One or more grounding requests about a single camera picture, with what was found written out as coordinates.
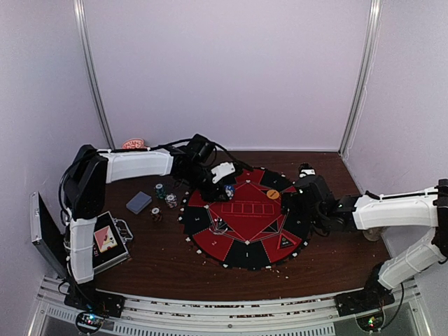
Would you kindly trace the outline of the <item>orange big blind button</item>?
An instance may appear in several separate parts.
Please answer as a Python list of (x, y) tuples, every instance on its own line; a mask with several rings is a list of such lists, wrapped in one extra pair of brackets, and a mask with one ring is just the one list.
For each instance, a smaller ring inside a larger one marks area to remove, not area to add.
[(280, 197), (280, 193), (275, 189), (270, 189), (266, 192), (266, 196), (271, 200), (277, 200)]

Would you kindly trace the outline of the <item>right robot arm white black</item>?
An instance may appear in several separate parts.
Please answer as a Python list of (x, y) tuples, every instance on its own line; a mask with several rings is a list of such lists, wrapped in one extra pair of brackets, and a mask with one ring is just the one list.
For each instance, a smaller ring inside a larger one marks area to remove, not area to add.
[(281, 196), (281, 210), (326, 232), (397, 226), (423, 226), (427, 233), (396, 257), (373, 267), (363, 289), (335, 296), (338, 314), (347, 316), (393, 303), (392, 290), (435, 263), (447, 261), (447, 180), (424, 190), (395, 195), (335, 199), (320, 175), (301, 175)]

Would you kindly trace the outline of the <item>blue white poker chip stack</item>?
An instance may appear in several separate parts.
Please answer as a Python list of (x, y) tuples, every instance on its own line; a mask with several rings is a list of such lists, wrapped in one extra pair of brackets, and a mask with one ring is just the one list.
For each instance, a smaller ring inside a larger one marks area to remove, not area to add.
[(169, 193), (165, 196), (165, 203), (170, 209), (174, 209), (178, 206), (177, 196), (174, 193)]

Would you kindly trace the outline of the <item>black triangle all-in marker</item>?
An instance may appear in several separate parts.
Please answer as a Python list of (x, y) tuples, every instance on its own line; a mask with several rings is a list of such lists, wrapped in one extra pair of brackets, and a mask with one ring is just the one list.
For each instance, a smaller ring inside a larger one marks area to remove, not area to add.
[(286, 235), (281, 234), (279, 236), (278, 245), (277, 245), (278, 249), (285, 249), (285, 248), (288, 248), (288, 247), (294, 246), (294, 245), (295, 245), (295, 242), (293, 240), (287, 238)]

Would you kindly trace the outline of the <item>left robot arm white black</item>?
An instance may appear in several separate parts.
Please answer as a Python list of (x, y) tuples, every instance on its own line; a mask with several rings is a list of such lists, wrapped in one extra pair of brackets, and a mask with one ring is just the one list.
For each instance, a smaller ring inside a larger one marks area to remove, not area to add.
[(106, 186), (144, 176), (171, 176), (198, 190), (206, 202), (231, 199), (224, 180), (250, 169), (235, 156), (214, 167), (206, 164), (220, 146), (195, 134), (150, 148), (102, 150), (90, 144), (80, 147), (59, 183), (59, 205), (66, 221), (69, 297), (86, 311), (103, 312), (95, 290), (93, 240), (97, 218), (104, 208)]

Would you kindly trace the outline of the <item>clear acrylic dealer button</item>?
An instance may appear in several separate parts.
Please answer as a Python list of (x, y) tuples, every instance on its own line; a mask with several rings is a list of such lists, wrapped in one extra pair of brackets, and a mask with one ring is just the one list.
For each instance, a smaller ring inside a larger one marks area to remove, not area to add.
[(209, 230), (214, 235), (224, 235), (228, 231), (228, 224), (222, 218), (217, 218), (210, 224)]

